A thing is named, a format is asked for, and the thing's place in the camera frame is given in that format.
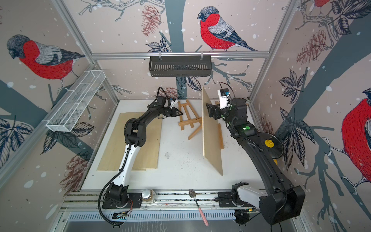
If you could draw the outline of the plywood board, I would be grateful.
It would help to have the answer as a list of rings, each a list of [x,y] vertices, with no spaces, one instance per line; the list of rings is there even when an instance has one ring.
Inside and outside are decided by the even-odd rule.
[[[118,120],[115,124],[114,130],[111,134],[111,137],[108,141],[106,149],[103,153],[102,159],[98,165],[98,171],[117,171],[121,167],[121,161],[125,155],[125,136],[124,136],[124,127],[126,122],[132,118],[138,118],[141,116],[142,112],[130,112],[130,113],[121,113],[118,117]],[[133,171],[143,171],[136,170],[136,162],[132,167]]]
[[[207,104],[211,104],[211,101],[202,87],[203,156],[223,176],[218,122],[209,117]]]
[[[162,119],[154,119],[146,128],[146,143],[136,158],[136,170],[156,169],[162,129]]]

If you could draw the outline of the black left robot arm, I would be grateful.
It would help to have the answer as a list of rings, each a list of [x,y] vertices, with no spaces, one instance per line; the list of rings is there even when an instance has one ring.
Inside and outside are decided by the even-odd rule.
[[[103,187],[104,208],[124,208],[127,204],[133,205],[128,195],[128,180],[131,169],[134,165],[137,154],[146,142],[146,128],[161,115],[164,118],[179,117],[183,113],[175,107],[178,103],[176,99],[168,97],[156,97],[147,106],[147,111],[138,118],[129,119],[124,127],[125,153],[120,164],[118,173]]]

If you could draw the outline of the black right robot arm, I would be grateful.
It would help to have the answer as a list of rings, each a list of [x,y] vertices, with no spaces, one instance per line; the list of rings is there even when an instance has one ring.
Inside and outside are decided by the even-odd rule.
[[[300,215],[305,200],[301,186],[295,186],[275,164],[273,157],[283,155],[283,144],[271,133],[259,132],[247,120],[244,99],[233,98],[226,107],[207,103],[208,118],[223,119],[238,145],[248,154],[265,186],[259,190],[246,182],[233,185],[231,201],[237,206],[250,204],[270,225]]]

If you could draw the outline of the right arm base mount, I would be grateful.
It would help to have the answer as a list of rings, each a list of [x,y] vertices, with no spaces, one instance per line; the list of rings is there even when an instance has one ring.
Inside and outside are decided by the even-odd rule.
[[[220,191],[217,193],[217,196],[214,198],[214,201],[218,203],[220,208],[228,207],[241,207],[237,205],[232,198],[230,191]]]

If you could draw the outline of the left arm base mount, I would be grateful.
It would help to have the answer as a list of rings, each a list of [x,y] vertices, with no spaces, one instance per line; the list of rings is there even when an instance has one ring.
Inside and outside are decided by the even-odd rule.
[[[128,193],[128,201],[126,204],[121,204],[108,199],[106,194],[103,195],[103,209],[131,209],[140,208],[142,204],[142,194],[140,192]]]

